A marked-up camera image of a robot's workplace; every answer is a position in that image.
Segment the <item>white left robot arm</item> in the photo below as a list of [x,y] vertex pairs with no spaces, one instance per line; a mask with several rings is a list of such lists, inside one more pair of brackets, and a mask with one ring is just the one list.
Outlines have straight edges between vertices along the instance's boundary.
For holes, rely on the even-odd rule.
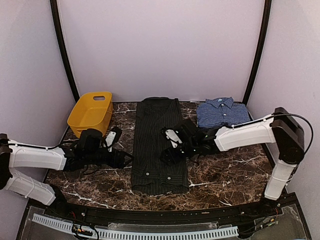
[[70,206],[60,189],[18,171],[18,168],[52,169],[74,172],[90,165],[107,165],[123,169],[134,157],[113,146],[121,136],[111,131],[107,136],[95,129],[84,130],[75,140],[63,141],[56,146],[37,146],[10,140],[0,135],[0,188],[36,200],[60,218],[67,218]]

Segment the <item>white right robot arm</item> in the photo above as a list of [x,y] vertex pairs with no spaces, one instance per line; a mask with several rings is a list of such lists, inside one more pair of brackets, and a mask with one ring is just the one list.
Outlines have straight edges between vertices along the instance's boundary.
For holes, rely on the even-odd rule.
[[273,113],[259,119],[210,129],[197,127],[190,119],[185,119],[172,128],[161,130],[171,145],[161,152],[160,160],[173,166],[194,156],[215,155],[253,145],[276,146],[278,156],[273,159],[264,199],[255,205],[255,213],[266,217],[274,210],[274,201],[280,198],[311,147],[305,144],[305,131],[298,119],[309,126],[311,134],[314,133],[305,117],[289,113],[283,107],[277,107]]

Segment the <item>black pinstriped long sleeve shirt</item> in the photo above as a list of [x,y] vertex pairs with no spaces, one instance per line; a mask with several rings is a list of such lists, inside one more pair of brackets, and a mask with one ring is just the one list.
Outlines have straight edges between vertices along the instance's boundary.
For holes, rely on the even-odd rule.
[[161,133],[183,119],[177,98],[149,97],[137,103],[133,139],[131,188],[147,195],[183,194],[189,191],[186,161],[167,165],[161,153],[171,143]]

